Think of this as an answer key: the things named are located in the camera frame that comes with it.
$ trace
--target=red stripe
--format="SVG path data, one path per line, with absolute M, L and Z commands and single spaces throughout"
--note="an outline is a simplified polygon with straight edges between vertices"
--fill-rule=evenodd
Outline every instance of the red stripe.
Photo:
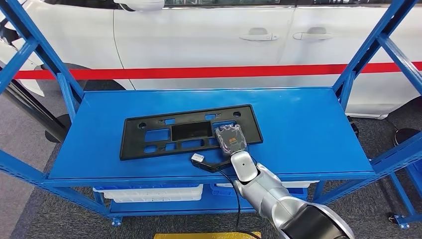
M 413 62 L 422 70 L 422 61 Z M 76 80 L 168 79 L 340 74 L 346 64 L 70 70 Z M 395 63 L 370 63 L 362 73 L 400 72 Z M 48 70 L 19 71 L 15 79 L 53 80 Z

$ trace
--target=black plastic panel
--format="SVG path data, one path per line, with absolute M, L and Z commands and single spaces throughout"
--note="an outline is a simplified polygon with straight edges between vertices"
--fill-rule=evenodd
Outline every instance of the black plastic panel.
M 124 121 L 120 159 L 219 148 L 216 127 L 236 123 L 248 144 L 263 141 L 251 105 L 128 118 Z

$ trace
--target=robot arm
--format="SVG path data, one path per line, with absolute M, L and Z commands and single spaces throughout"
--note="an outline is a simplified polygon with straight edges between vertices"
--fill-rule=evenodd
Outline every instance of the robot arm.
M 280 239 L 354 239 L 346 222 L 330 208 L 290 195 L 280 179 L 245 150 L 239 125 L 216 130 L 220 146 L 237 175 L 235 189 L 278 231 Z

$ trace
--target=blue shelf surface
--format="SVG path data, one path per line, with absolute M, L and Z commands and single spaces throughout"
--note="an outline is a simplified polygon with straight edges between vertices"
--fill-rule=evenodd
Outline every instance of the blue shelf surface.
M 240 197 L 242 212 L 255 212 L 255 209 Z M 236 197 L 213 195 L 209 184 L 204 185 L 202 198 L 198 201 L 183 202 L 148 202 L 148 203 L 115 203 L 112 201 L 110 212 L 118 216 L 156 216 L 236 213 Z
M 120 161 L 126 118 L 251 104 L 264 142 L 249 153 L 282 180 L 374 175 L 331 88 L 86 92 L 48 179 L 138 178 L 151 182 L 225 182 L 194 167 L 193 153 Z M 219 149 L 202 151 L 219 161 Z M 233 169 L 226 173 L 235 175 Z

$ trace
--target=blue metal shelf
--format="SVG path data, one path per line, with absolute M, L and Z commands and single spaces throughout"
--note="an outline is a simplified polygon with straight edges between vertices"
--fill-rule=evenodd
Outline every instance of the blue metal shelf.
M 143 107 L 147 102 L 153 105 Z M 252 104 L 264 137 L 263 144 L 250 145 L 248 151 L 280 177 L 301 173 L 315 180 L 321 174 L 328 178 L 335 173 L 354 178 L 374 175 L 331 88 L 286 88 L 85 93 L 48 178 L 209 183 L 208 176 L 214 176 L 211 182 L 225 182 L 219 174 L 194 167 L 189 160 L 192 153 L 120 161 L 123 122 L 128 117 L 241 104 Z M 323 116 L 330 117 L 316 122 Z M 210 161 L 221 160 L 220 150 L 201 154 Z M 235 175 L 232 169 L 227 173 Z
M 196 202 L 112 203 L 110 208 L 104 206 L 100 193 L 94 192 L 95 200 L 91 200 L 71 187 L 226 182 L 222 176 L 192 166 L 190 154 L 120 161 L 123 122 L 127 117 L 252 104 L 264 143 L 251 145 L 249 152 L 282 180 L 322 180 L 314 202 L 332 202 L 422 159 L 421 132 L 369 162 L 344 114 L 354 79 L 381 47 L 422 93 L 421 73 L 389 38 L 416 2 L 393 0 L 332 87 L 87 93 L 19 2 L 0 0 L 3 14 L 26 40 L 0 72 L 0 92 L 35 52 L 59 82 L 72 121 L 50 174 L 1 150 L 0 171 L 113 219 L 116 226 L 123 216 L 234 212 L 235 198 L 212 195 L 209 187 Z M 77 111 L 76 102 L 81 104 Z M 219 158 L 218 153 L 203 152 L 207 159 Z M 226 173 L 234 175 L 230 169 Z M 325 180 L 334 179 L 351 180 L 322 194 Z M 243 199 L 242 210 L 253 211 Z

